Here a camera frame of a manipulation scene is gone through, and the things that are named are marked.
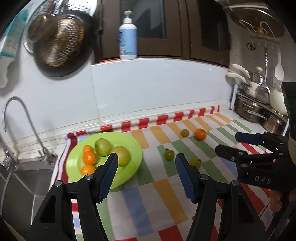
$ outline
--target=blue gripper pad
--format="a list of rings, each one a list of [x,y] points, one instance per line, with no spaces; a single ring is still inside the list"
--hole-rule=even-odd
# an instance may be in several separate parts
[[[109,193],[111,184],[113,182],[115,173],[117,171],[118,168],[118,157],[116,154],[112,155],[110,154],[110,156],[108,157],[105,165],[108,165],[105,173],[103,173],[103,178],[101,180],[100,183],[100,191],[99,191],[99,195],[98,195],[98,201],[101,203],[103,201],[103,199],[105,199]]]
[[[182,153],[176,155],[175,164],[187,198],[189,198],[192,203],[198,203],[200,198],[198,195],[198,177],[200,176],[198,169],[190,166]]]
[[[255,145],[255,146],[263,143],[263,140],[261,139],[261,137],[259,135],[243,133],[243,132],[236,133],[235,139],[238,142],[248,143],[248,144]]]

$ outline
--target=green cherry tomato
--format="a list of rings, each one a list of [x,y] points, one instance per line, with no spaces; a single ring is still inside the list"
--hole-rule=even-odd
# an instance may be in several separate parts
[[[173,160],[175,157],[175,153],[173,150],[166,149],[165,151],[165,159],[168,161]]]
[[[189,162],[189,164],[190,164],[191,166],[195,166],[197,169],[199,169],[200,166],[202,165],[201,161],[200,161],[198,158],[193,158],[193,159]]]

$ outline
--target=metal screw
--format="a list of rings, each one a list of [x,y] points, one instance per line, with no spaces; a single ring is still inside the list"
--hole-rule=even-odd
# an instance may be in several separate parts
[[[87,174],[86,176],[85,176],[85,179],[86,180],[91,180],[91,179],[93,179],[93,175],[92,174]]]
[[[62,181],[56,181],[55,183],[54,183],[54,185],[56,186],[56,187],[59,187],[59,186],[61,186],[62,185]]]
[[[233,180],[233,181],[232,181],[232,184],[233,184],[233,186],[238,187],[238,186],[239,186],[239,181],[237,181],[237,180]]]
[[[209,179],[209,176],[206,174],[202,174],[202,175],[200,175],[200,178],[206,181]]]

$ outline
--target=stainless steel sink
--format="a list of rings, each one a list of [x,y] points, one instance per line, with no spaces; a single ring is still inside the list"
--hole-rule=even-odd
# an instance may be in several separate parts
[[[48,192],[53,168],[44,161],[21,162],[7,175],[2,218],[24,238]]]

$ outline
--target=hanging pan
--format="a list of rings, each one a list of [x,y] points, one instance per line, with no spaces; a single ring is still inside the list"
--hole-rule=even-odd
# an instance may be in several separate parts
[[[50,77],[63,77],[79,69],[89,58],[95,40],[94,21],[80,10],[67,10],[63,0],[56,15],[56,31],[46,40],[34,44],[34,59],[41,72]]]

